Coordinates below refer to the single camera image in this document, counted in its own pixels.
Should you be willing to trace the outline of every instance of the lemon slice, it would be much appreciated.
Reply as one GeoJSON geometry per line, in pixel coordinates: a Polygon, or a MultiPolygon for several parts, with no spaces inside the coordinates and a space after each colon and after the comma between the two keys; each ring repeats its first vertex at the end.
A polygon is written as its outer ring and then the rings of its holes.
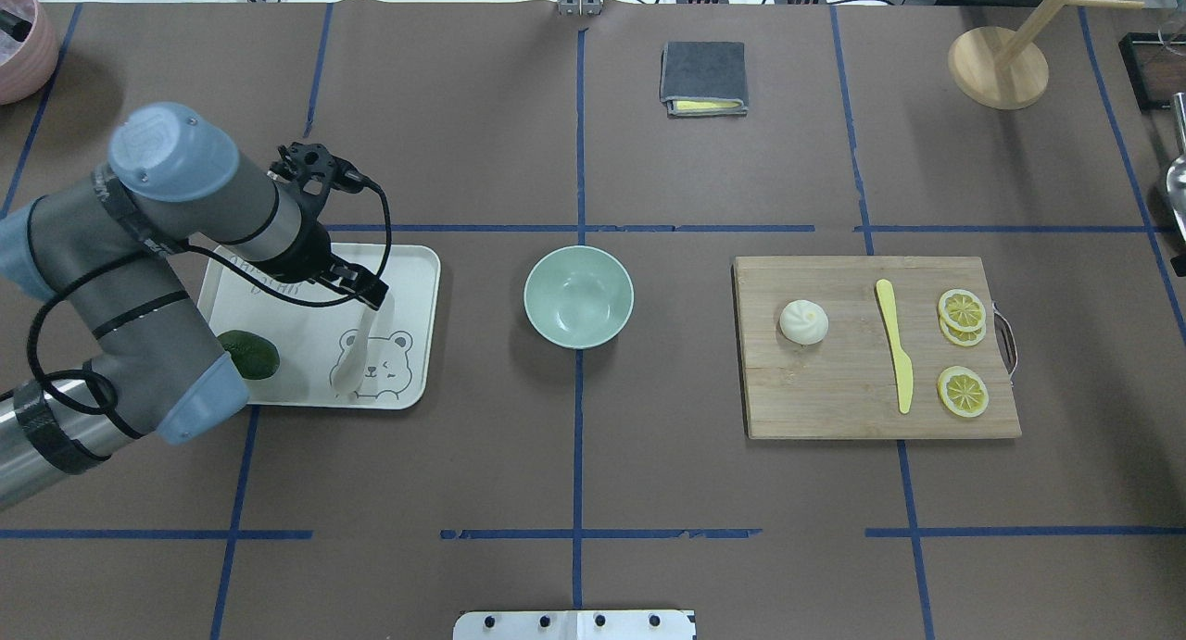
{"type": "Polygon", "coordinates": [[[949,328],[943,320],[939,321],[939,328],[943,331],[943,335],[946,340],[955,345],[962,345],[963,347],[970,347],[970,345],[977,345],[980,341],[984,340],[984,333],[988,331],[987,327],[981,327],[976,332],[961,332],[949,328]]]}
{"type": "Polygon", "coordinates": [[[961,417],[975,417],[988,409],[988,386],[967,366],[949,366],[939,375],[939,399],[961,417]]]}
{"type": "Polygon", "coordinates": [[[976,332],[984,327],[984,303],[965,289],[946,290],[939,297],[939,318],[956,332],[976,332]]]}

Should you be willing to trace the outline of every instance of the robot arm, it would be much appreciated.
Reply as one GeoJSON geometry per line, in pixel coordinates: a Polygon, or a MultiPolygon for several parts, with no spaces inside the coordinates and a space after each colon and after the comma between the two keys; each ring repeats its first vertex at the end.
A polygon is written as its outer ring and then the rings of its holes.
{"type": "MultiPolygon", "coordinates": [[[[0,219],[0,274],[63,299],[103,353],[0,401],[0,508],[102,463],[145,434],[183,443],[247,404],[246,383],[164,260],[203,233],[280,282],[318,282],[378,309],[372,273],[331,252],[331,187],[377,188],[321,146],[281,147],[272,179],[181,104],[138,109],[87,179],[0,219]],[[306,193],[311,180],[320,193],[306,193]]],[[[31,350],[36,348],[36,339],[31,350]]]]}

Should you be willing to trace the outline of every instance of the light green bowl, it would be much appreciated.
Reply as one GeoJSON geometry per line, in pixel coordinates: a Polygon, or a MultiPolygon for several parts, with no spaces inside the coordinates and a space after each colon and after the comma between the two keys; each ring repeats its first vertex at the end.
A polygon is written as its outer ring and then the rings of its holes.
{"type": "Polygon", "coordinates": [[[548,341],[593,348],[613,339],[630,320],[635,284],[617,257],[600,248],[559,248],[531,269],[523,307],[548,341]]]}

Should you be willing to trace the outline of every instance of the white tray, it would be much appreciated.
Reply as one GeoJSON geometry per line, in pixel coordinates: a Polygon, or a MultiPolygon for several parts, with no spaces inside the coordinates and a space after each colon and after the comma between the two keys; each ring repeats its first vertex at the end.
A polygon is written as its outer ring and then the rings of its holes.
{"type": "MultiPolygon", "coordinates": [[[[338,256],[369,269],[377,269],[383,256],[382,244],[332,247],[338,256]]],[[[342,297],[310,282],[282,284],[224,248],[217,248],[217,252],[291,297],[311,302],[342,297]]],[[[216,335],[237,328],[257,333],[280,350],[276,375],[247,382],[251,404],[407,409],[423,395],[428,379],[440,269],[440,257],[431,248],[391,248],[382,276],[389,290],[368,341],[366,378],[347,396],[337,395],[330,386],[330,371],[343,356],[343,341],[358,332],[365,309],[363,303],[300,307],[282,302],[261,293],[216,261],[209,261],[198,309],[216,335]]]]}

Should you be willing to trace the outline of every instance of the gray cloth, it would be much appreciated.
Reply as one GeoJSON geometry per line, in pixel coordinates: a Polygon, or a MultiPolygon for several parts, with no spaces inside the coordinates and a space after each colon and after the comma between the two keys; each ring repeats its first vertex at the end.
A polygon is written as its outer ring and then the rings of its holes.
{"type": "Polygon", "coordinates": [[[745,82],[745,44],[669,41],[663,49],[659,100],[671,116],[745,114],[750,92],[745,82]],[[677,109],[676,101],[734,103],[733,108],[677,109]]]}

